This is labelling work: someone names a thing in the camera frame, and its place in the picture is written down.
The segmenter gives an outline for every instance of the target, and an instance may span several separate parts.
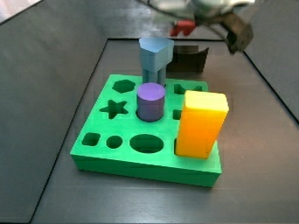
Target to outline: green shape sorter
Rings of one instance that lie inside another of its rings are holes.
[[[141,83],[140,76],[109,75],[69,153],[76,166],[83,171],[212,187],[222,173],[218,142],[208,159],[173,154],[184,90],[208,91],[207,83],[165,80],[164,112],[157,122],[144,122],[136,116]]]

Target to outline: light blue block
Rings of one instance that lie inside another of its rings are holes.
[[[139,44],[141,67],[156,73],[173,59],[173,41],[168,38],[140,38]]]

